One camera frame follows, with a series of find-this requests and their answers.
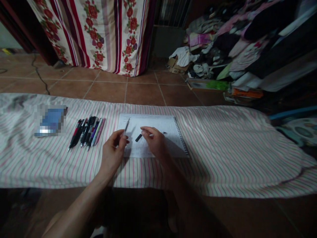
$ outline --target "pink clothing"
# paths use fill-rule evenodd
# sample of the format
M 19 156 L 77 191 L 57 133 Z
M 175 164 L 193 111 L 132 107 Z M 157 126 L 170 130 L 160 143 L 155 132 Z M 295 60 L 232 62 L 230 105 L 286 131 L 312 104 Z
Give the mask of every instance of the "pink clothing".
M 226 32 L 229 32 L 237 21 L 247 20 L 247 19 L 248 19 L 248 13 L 245 13 L 243 15 L 239 15 L 239 14 L 234 15 L 217 31 L 216 35 L 222 35 Z
M 240 54 L 249 45 L 250 45 L 250 42 L 240 38 L 240 40 L 234 45 L 232 50 L 229 52 L 228 56 L 231 57 L 231 58 L 236 57 L 238 54 Z
M 241 71 L 251 65 L 260 57 L 262 49 L 268 44 L 268 40 L 258 40 L 248 45 L 236 58 L 232 60 L 229 71 Z
M 212 34 L 197 34 L 192 32 L 189 35 L 189 44 L 190 46 L 195 46 L 195 45 L 208 45 L 212 41 Z
M 261 6 L 259 6 L 258 9 L 256 9 L 255 11 L 253 12 L 246 12 L 244 14 L 237 14 L 237 15 L 234 15 L 232 18 L 230 18 L 230 20 L 228 20 L 219 30 L 218 32 L 216 33 L 216 35 L 222 35 L 226 32 L 229 32 L 234 24 L 237 22 L 237 21 L 242 21 L 242 20 L 249 20 L 249 21 L 252 21 L 256 15 L 258 15 L 261 11 L 263 11 L 264 9 L 274 5 L 275 3 L 279 2 L 281 0 L 275 0 L 275 1 L 272 1 L 272 2 L 268 2 L 268 3 L 263 3 Z M 244 30 L 241 32 L 241 36 L 244 35 L 246 29 L 248 28 L 248 26 L 246 26 L 244 28 Z

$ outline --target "striped bedsheet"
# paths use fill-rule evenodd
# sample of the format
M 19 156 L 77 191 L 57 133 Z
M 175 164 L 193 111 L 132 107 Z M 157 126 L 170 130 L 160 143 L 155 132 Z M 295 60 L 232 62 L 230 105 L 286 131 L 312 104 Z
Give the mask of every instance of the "striped bedsheet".
M 66 105 L 65 135 L 34 137 L 38 105 Z M 36 94 L 0 94 L 0 187 L 86 186 L 99 170 L 102 145 L 117 129 L 120 113 L 173 115 L 190 153 L 177 159 L 203 195 L 287 198 L 316 192 L 317 162 L 277 132 L 268 118 L 236 106 L 159 107 L 69 99 Z M 97 146 L 67 147 L 78 119 L 105 117 Z M 114 187 L 167 189 L 164 170 L 152 158 L 125 158 Z

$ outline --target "black pen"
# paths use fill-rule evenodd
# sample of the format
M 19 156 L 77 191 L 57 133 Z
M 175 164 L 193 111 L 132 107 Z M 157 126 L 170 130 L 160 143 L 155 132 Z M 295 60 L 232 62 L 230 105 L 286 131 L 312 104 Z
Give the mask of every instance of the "black pen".
M 92 133 L 92 128 L 93 128 L 93 126 L 95 124 L 95 120 L 96 120 L 96 117 L 92 117 L 90 125 L 88 125 L 89 130 L 88 130 L 88 133 L 87 133 L 87 136 L 86 136 L 86 139 L 85 139 L 85 146 L 88 145 L 88 143 L 89 143 L 89 140 L 90 140 L 90 137 L 91 137 L 91 133 Z
M 74 131 L 73 137 L 72 137 L 72 139 L 71 139 L 71 141 L 70 141 L 70 144 L 69 144 L 69 147 L 68 147 L 68 151 L 67 151 L 67 152 L 69 152 L 69 150 L 75 146 L 74 142 L 75 142 L 75 139 L 76 139 L 76 136 L 77 136 L 77 132 L 78 132 L 78 130 L 79 130 L 79 127 L 80 127 L 80 124 L 81 124 L 81 123 L 82 123 L 82 120 L 79 120 L 79 121 L 77 122 L 75 131 Z
M 89 130 L 89 123 L 91 122 L 91 119 L 92 119 L 92 117 L 90 117 L 89 120 L 85 123 L 84 134 L 83 134 L 82 139 L 80 141 L 80 147 L 82 147 L 85 144 L 86 137 L 87 137 L 88 130 Z

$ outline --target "red pen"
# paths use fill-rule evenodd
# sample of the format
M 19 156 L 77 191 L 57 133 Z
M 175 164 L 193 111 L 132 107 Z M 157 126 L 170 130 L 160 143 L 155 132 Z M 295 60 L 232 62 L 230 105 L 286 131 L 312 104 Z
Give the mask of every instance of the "red pen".
M 75 141 L 76 134 L 77 134 L 77 131 L 78 131 L 79 127 L 80 127 L 81 122 L 82 122 L 82 120 L 79 120 L 79 121 L 77 122 L 77 125 L 76 125 L 76 128 L 75 128 L 75 132 L 74 132 L 74 134 L 73 134 L 72 140 L 70 141 L 70 144 L 69 144 L 69 147 L 68 147 L 68 152 L 69 152 L 69 150 L 70 150 L 71 148 L 74 147 L 74 141 Z

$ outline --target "cardboard box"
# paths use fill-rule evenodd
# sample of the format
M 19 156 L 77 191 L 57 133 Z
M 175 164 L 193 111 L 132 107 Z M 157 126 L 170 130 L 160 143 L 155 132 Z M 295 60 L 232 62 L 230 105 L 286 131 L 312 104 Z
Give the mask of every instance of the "cardboard box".
M 187 69 L 192 63 L 189 63 L 185 67 L 178 66 L 176 63 L 178 61 L 178 58 L 170 58 L 167 62 L 167 65 L 169 66 L 168 71 L 171 73 L 176 73 L 176 74 L 185 74 Z

